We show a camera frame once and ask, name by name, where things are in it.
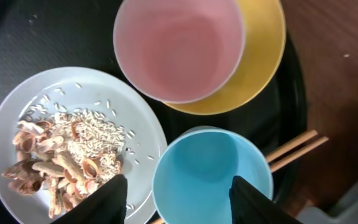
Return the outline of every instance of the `wooden chopstick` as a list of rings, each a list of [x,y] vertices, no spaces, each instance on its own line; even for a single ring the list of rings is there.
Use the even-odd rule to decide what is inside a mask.
[[[279,158],[280,156],[284,155],[285,153],[291,151],[291,149],[299,146],[300,144],[302,144],[305,141],[315,137],[316,135],[317,135],[316,130],[305,131],[304,133],[298,135],[297,137],[295,137],[291,141],[285,143],[284,145],[282,145],[278,149],[276,149],[273,152],[271,152],[270,154],[268,154],[265,157],[265,159],[266,159],[267,162],[272,162],[273,160]]]
[[[310,152],[311,150],[313,150],[314,148],[316,148],[317,146],[321,145],[322,143],[328,141],[327,137],[321,137],[319,139],[317,139],[315,142],[301,148],[300,150],[284,157],[283,159],[279,160],[278,162],[273,163],[270,166],[270,170],[272,172],[275,172],[277,170],[279,170],[279,168],[282,168],[283,166],[289,164],[290,162],[294,161],[295,159],[305,155],[306,153]]]
[[[268,154],[265,157],[266,161],[267,162],[274,161],[275,159],[279,158],[280,156],[284,155],[285,153],[291,151],[293,148],[295,148],[295,147],[299,146],[300,144],[306,142],[307,140],[315,137],[317,134],[318,133],[316,130],[305,131],[304,133],[300,134],[299,136],[295,137],[291,141],[285,143],[281,147],[277,148],[276,150],[274,150],[273,152]],[[283,166],[285,166],[285,165],[289,164],[290,162],[294,161],[295,159],[305,155],[306,153],[310,152],[311,150],[315,149],[316,147],[318,147],[319,145],[321,145],[322,143],[324,143],[326,141],[328,141],[327,137],[321,137],[321,138],[317,139],[316,141],[312,142],[311,144],[308,144],[307,146],[302,147],[300,150],[273,163],[270,166],[271,172],[275,172],[275,171],[279,170]],[[164,221],[162,220],[162,218],[159,218],[158,220],[154,221],[152,224],[163,224],[163,223],[164,223]]]
[[[163,224],[164,220],[162,220],[162,218],[159,218],[158,220],[152,222],[152,224]]]

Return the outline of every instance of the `yellow bowl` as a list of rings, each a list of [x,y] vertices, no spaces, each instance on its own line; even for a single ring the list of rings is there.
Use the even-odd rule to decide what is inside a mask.
[[[193,103],[165,103],[189,114],[236,109],[260,93],[274,76],[285,46],[285,19],[279,0],[237,0],[246,24],[246,47],[231,79],[216,93]]]

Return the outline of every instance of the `rice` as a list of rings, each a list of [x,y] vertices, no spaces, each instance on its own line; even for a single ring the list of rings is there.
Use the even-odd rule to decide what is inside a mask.
[[[52,122],[52,135],[63,136],[65,139],[56,153],[69,151],[79,166],[86,158],[99,158],[100,175],[96,182],[103,185],[120,171],[116,156],[125,145],[125,135],[123,128],[117,128],[113,122],[98,119],[97,114],[101,113],[88,110],[72,114],[55,113],[49,120]],[[78,139],[73,137],[73,124]]]

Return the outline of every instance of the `dark surface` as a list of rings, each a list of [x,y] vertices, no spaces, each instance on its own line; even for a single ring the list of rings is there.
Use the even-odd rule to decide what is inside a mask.
[[[233,178],[229,196],[233,224],[302,224],[240,176]]]
[[[124,224],[127,194],[127,179],[122,174],[115,175],[73,210],[51,224]]]
[[[127,82],[112,47],[119,4],[108,0],[14,1],[0,25],[0,103],[20,82],[54,67],[95,68]],[[245,136],[266,154],[306,128],[303,80],[290,41],[266,89],[228,113],[194,116],[142,96],[161,122],[168,143],[187,129],[210,125]],[[287,197],[295,172],[296,164],[292,164],[273,175],[274,200],[279,205]],[[0,223],[11,222],[13,218],[0,202]]]

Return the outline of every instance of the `black tray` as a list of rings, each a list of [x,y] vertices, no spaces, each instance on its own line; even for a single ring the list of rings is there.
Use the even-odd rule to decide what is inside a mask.
[[[26,78],[55,67],[81,66],[128,83],[112,47],[112,27],[121,0],[0,0],[0,103]],[[280,68],[255,99],[228,113],[194,116],[142,95],[152,107],[168,143],[199,125],[237,132],[264,154],[306,129],[306,102],[295,49],[287,40]],[[277,171],[274,201],[282,205],[297,163]],[[0,223],[15,223],[0,201]]]

